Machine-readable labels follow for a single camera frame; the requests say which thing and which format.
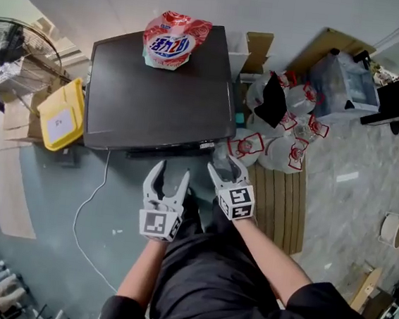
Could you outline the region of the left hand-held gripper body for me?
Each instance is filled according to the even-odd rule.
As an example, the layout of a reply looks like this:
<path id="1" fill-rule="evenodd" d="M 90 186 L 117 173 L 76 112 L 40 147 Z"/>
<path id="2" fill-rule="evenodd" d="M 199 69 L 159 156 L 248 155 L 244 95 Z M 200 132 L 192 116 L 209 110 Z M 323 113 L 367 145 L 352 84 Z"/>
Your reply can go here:
<path id="1" fill-rule="evenodd" d="M 172 242 L 183 222 L 183 197 L 159 199 L 155 192 L 144 195 L 139 213 L 139 232 L 148 239 Z"/>

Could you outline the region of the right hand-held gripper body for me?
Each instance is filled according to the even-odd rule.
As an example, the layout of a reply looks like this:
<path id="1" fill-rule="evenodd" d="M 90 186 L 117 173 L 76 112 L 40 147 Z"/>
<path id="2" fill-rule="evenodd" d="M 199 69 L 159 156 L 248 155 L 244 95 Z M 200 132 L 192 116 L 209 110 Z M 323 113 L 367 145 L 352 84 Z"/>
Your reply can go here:
<path id="1" fill-rule="evenodd" d="M 255 207 L 253 186 L 241 182 L 220 181 L 216 183 L 216 196 L 221 210 L 229 220 L 252 218 Z"/>

